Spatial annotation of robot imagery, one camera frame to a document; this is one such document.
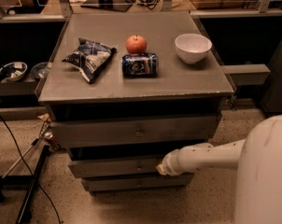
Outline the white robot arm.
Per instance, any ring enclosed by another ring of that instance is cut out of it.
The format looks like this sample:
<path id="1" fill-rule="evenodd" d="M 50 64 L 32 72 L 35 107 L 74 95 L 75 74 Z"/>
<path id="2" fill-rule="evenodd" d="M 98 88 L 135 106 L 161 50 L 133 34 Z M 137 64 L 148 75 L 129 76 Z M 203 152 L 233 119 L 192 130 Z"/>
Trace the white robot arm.
<path id="1" fill-rule="evenodd" d="M 282 224 L 282 115 L 263 120 L 238 141 L 175 149 L 156 169 L 178 176 L 207 167 L 237 171 L 234 224 Z"/>

